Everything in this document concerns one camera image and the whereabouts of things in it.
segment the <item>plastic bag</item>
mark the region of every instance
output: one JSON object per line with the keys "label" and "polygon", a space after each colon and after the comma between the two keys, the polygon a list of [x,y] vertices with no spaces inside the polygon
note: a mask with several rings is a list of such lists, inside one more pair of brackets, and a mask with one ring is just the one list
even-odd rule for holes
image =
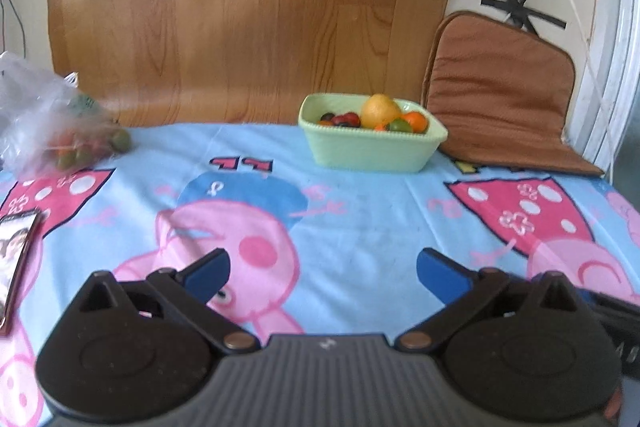
{"label": "plastic bag", "polygon": [[0,158],[21,180],[73,174],[130,150],[129,133],[91,97],[6,52],[0,55]]}

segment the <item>blue hat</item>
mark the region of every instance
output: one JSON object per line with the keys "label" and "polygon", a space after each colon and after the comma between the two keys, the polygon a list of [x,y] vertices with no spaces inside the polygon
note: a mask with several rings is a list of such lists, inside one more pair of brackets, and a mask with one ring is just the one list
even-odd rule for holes
{"label": "blue hat", "polygon": [[258,172],[215,171],[201,174],[184,188],[178,205],[203,200],[250,204],[274,216],[287,230],[302,219],[296,214],[308,208],[306,196],[295,185]]}

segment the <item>fruit bowl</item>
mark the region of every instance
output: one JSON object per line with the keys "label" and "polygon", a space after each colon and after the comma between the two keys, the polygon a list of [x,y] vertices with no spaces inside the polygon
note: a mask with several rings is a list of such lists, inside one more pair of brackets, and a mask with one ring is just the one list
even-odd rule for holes
{"label": "fruit bowl", "polygon": [[418,111],[428,118],[425,134],[375,132],[369,129],[318,125],[328,112],[360,114],[369,97],[360,94],[310,94],[300,107],[298,124],[305,132],[311,152],[322,167],[358,171],[419,172],[438,146],[447,139],[447,129],[422,106],[396,99],[402,112]]}

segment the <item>brown cushion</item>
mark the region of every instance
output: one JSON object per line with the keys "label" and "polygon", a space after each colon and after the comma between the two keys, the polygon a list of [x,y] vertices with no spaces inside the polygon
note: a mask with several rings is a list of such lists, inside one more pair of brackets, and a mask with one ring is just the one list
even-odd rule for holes
{"label": "brown cushion", "polygon": [[566,52],[459,12],[440,25],[422,101],[449,129],[440,149],[456,160],[601,175],[561,140],[574,82]]}

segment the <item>wire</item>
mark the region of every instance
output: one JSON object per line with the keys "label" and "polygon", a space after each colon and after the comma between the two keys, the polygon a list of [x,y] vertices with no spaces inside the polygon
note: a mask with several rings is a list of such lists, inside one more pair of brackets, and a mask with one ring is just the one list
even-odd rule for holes
{"label": "wire", "polygon": [[6,51],[6,32],[4,25],[4,1],[0,0],[0,10],[2,10],[2,53]]}
{"label": "wire", "polygon": [[[27,58],[27,35],[24,31],[24,24],[22,24],[20,15],[18,15],[18,10],[15,9],[14,2],[12,0],[8,1],[11,5],[11,9],[14,11],[15,18],[18,20],[18,24],[20,25],[20,32],[22,33],[22,58]],[[2,5],[2,33],[4,35],[4,5]]]}
{"label": "wire", "polygon": [[613,139],[611,137],[611,127],[609,125],[609,111],[606,109],[606,102],[604,101],[604,90],[600,89],[600,86],[598,85],[598,79],[596,77],[596,73],[595,73],[595,68],[593,67],[593,62],[591,61],[591,45],[589,44],[589,39],[587,38],[587,33],[584,30],[584,25],[582,24],[582,21],[580,20],[580,15],[578,13],[578,8],[575,4],[575,0],[569,0],[569,3],[571,4],[571,8],[574,11],[574,16],[575,16],[575,20],[578,23],[578,28],[580,29],[580,36],[582,37],[582,43],[584,44],[584,49],[586,51],[586,57],[587,57],[587,61],[586,61],[586,65],[587,68],[589,70],[589,73],[591,75],[591,82],[593,83],[593,90],[596,92],[596,95],[598,97],[598,103],[600,105],[600,110],[603,112],[604,117],[605,117],[605,138],[607,141],[607,145],[609,146],[609,153],[610,153],[610,166],[609,166],[609,183],[611,185],[613,185],[613,165],[615,162],[615,153],[614,153],[614,147],[613,147]]}

